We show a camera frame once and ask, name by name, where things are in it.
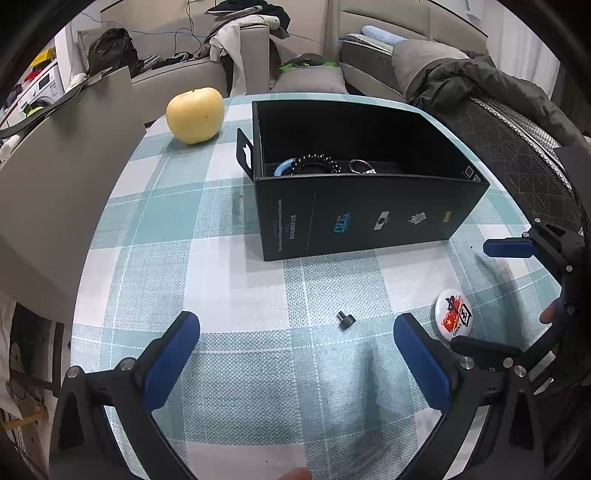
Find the white curtain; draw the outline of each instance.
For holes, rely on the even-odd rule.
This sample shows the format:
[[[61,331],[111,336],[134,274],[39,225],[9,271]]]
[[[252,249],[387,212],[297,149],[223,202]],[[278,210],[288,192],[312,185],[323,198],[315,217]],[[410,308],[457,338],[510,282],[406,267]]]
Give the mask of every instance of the white curtain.
[[[487,49],[497,68],[535,83],[550,97],[560,62],[544,42],[496,0],[469,0],[469,6],[469,14],[479,20],[474,23],[488,35]]]

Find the black box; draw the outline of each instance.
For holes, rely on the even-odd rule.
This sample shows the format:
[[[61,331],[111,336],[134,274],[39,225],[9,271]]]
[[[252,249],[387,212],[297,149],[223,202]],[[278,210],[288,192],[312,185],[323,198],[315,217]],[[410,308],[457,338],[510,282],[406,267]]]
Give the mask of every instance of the black box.
[[[489,183],[428,116],[405,108],[331,100],[252,103],[254,146],[238,129],[236,157],[254,181],[264,260],[453,235]],[[273,176],[289,158],[321,153],[342,172]],[[354,158],[377,173],[350,173]]]

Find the apple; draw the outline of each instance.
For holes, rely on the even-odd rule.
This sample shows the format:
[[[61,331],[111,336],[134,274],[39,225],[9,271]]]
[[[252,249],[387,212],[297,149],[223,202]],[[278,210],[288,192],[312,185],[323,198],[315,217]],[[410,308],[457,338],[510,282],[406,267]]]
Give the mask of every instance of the apple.
[[[166,107],[170,131],[187,145],[205,142],[217,134],[223,114],[222,95],[211,87],[181,93]]]

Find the headboard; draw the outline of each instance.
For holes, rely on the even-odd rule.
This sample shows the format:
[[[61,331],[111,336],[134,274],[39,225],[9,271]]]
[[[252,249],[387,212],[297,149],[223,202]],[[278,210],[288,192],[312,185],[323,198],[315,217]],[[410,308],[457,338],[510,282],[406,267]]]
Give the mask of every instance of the headboard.
[[[487,36],[467,20],[430,0],[331,0],[326,41],[373,25],[405,38],[432,40],[460,50],[486,52]],[[327,48],[325,56],[336,49]]]

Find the plaid tablecloth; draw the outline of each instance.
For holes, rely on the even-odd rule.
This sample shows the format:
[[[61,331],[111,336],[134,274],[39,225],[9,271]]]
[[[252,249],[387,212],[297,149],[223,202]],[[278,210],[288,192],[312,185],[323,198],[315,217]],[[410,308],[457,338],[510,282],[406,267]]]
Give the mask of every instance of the plaid tablecloth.
[[[473,335],[524,346],[541,333],[538,316],[559,287],[536,259],[482,253],[485,239],[529,225],[475,157],[491,187],[449,241],[263,262],[254,187],[235,142],[238,127],[252,140],[251,102],[271,98],[411,108],[346,95],[227,99],[221,133],[193,147],[159,119],[96,229],[72,364],[113,368],[193,311],[201,339],[154,416],[199,479],[274,480],[304,465],[318,480],[393,479],[437,418],[394,344],[396,315],[411,311],[436,336],[434,301],[459,288],[473,306]],[[339,310],[357,319],[345,332]],[[145,476],[108,414],[132,471]]]

